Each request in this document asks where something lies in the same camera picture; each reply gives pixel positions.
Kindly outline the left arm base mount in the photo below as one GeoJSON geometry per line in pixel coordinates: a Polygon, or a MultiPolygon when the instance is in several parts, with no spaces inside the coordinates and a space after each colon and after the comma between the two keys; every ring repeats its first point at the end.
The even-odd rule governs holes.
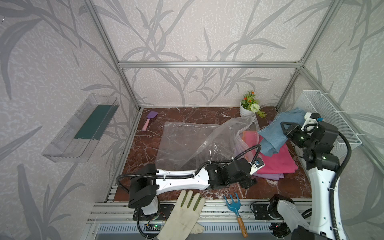
{"type": "Polygon", "coordinates": [[[174,204],[159,204],[156,208],[154,206],[138,208],[134,210],[134,221],[166,221],[172,211],[174,210],[174,204]]]}

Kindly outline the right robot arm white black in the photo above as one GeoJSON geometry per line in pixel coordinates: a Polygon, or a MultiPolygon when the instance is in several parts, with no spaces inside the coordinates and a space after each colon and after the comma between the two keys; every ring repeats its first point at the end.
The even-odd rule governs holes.
{"type": "Polygon", "coordinates": [[[303,150],[312,187],[311,220],[298,212],[294,203],[279,200],[277,212],[290,229],[293,240],[345,240],[339,178],[352,155],[347,138],[332,124],[310,124],[307,131],[296,123],[282,122],[284,135],[303,150]]]}

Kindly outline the clear plastic vacuum bag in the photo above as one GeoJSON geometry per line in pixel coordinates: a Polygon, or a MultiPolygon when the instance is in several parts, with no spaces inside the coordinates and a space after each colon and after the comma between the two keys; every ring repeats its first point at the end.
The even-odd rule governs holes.
{"type": "Polygon", "coordinates": [[[195,170],[207,161],[230,160],[252,147],[243,137],[258,131],[254,116],[232,118],[221,125],[166,122],[156,167],[162,170],[195,170]]]}

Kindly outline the lilac trousers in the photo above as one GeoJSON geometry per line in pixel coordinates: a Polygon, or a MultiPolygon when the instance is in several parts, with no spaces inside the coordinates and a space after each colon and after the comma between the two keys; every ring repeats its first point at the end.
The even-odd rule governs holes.
{"type": "Polygon", "coordinates": [[[278,181],[285,177],[284,174],[253,174],[253,176],[272,181],[278,181]]]}

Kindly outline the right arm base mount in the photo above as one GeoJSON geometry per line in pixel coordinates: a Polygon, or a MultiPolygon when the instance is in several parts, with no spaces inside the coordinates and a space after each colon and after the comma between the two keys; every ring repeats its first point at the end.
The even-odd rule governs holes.
{"type": "Polygon", "coordinates": [[[250,204],[256,220],[274,220],[269,230],[273,237],[284,240],[290,236],[292,240],[314,240],[315,234],[307,230],[309,226],[306,218],[312,216],[312,210],[308,209],[300,213],[295,202],[287,197],[275,194],[268,201],[254,201],[250,204]]]}

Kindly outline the pink garment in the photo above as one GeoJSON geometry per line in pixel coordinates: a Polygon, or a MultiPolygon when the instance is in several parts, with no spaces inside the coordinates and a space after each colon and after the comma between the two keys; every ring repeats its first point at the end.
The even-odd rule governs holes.
{"type": "MultiPolygon", "coordinates": [[[[256,131],[244,131],[242,138],[249,147],[260,144],[263,139],[256,131]]],[[[260,155],[265,166],[257,171],[256,174],[293,174],[298,169],[286,144],[281,147],[277,154],[271,157],[264,156],[261,153],[260,155]]]]}

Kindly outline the grey-blue garment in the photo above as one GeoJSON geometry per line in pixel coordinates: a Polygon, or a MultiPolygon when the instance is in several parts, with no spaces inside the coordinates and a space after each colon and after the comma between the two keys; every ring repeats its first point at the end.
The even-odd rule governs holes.
{"type": "Polygon", "coordinates": [[[288,140],[283,133],[281,123],[296,123],[302,126],[305,122],[305,114],[305,111],[298,108],[277,114],[271,124],[259,131],[259,135],[263,138],[260,142],[261,154],[267,157],[277,154],[288,140]]]}

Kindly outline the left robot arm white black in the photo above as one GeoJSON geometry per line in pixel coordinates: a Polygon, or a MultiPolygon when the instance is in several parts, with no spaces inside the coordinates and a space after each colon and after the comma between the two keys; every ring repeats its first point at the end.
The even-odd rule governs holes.
{"type": "Polygon", "coordinates": [[[158,212],[158,195],[179,190],[217,190],[239,184],[248,189],[256,184],[251,175],[262,169],[265,163],[257,158],[220,162],[206,162],[192,171],[157,170],[154,164],[141,169],[138,174],[129,175],[129,208],[142,209],[146,216],[158,212]]]}

